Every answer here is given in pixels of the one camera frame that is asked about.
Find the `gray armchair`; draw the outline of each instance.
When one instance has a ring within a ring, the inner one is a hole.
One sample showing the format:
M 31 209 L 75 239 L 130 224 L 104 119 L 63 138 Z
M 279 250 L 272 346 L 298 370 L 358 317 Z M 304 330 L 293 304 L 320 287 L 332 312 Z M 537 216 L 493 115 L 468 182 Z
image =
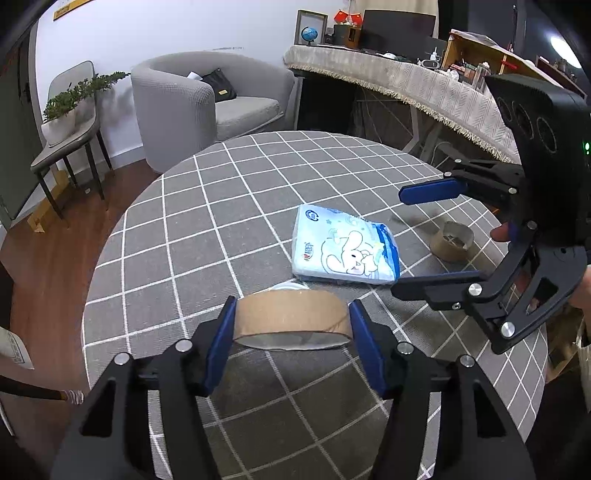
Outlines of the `gray armchair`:
M 186 78 L 215 69 L 222 69 L 237 98 L 215 103 L 208 84 Z M 162 173 L 215 142 L 283 129 L 294 76 L 242 55 L 192 51 L 137 65 L 131 82 L 146 160 Z

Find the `small tape roll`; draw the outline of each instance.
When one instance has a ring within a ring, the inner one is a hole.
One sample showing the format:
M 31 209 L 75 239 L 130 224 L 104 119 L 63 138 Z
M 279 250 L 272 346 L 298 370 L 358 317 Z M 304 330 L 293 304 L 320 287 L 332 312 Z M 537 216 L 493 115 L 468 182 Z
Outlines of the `small tape roll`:
M 470 227 L 457 222 L 445 222 L 431 238 L 429 247 L 433 255 L 444 262 L 462 262 L 468 258 L 468 250 L 474 243 Z
M 322 290 L 269 290 L 238 300 L 234 340 L 264 350 L 320 350 L 353 338 L 349 309 Z

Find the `green plant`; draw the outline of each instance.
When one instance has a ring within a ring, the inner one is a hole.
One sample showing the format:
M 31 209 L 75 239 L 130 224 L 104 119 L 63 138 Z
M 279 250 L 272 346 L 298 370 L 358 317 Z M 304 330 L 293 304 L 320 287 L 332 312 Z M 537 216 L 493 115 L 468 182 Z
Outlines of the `green plant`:
M 46 122 L 54 120 L 73 110 L 76 105 L 77 99 L 74 92 L 67 89 L 65 92 L 58 93 L 47 102 L 47 106 L 43 111 L 43 117 L 45 117 Z
M 108 75 L 94 75 L 91 79 L 78 82 L 65 92 L 58 93 L 47 102 L 47 106 L 43 110 L 45 121 L 55 120 L 65 115 L 73 110 L 81 100 L 94 95 L 95 92 L 111 88 L 119 80 L 129 75 L 129 73 L 125 72 L 113 72 Z
M 91 79 L 85 79 L 79 82 L 74 91 L 80 100 L 93 95 L 95 92 L 100 92 L 111 88 L 115 83 L 129 76 L 125 72 L 113 72 L 109 75 L 94 75 Z

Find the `fringed tablecloth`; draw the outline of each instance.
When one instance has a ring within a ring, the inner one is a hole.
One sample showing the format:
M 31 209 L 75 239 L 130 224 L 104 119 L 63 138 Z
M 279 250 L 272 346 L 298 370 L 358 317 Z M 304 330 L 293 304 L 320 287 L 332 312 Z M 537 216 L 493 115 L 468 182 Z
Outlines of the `fringed tablecloth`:
M 513 133 L 490 95 L 412 63 L 360 51 L 293 45 L 289 69 L 324 74 L 407 103 L 464 135 L 495 158 L 521 163 Z

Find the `human hand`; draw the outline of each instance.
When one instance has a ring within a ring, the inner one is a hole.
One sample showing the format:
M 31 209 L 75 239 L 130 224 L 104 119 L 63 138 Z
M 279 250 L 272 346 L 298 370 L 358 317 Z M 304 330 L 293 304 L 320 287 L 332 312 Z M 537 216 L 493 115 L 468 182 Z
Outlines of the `human hand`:
M 508 242 L 509 224 L 503 223 L 503 225 L 491 230 L 491 238 L 495 242 Z M 517 290 L 524 291 L 529 282 L 530 279 L 525 272 L 521 272 L 517 280 L 515 280 L 515 286 Z M 587 266 L 587 271 L 577 289 L 570 296 L 569 303 L 573 307 L 583 310 L 585 317 L 591 319 L 591 265 Z

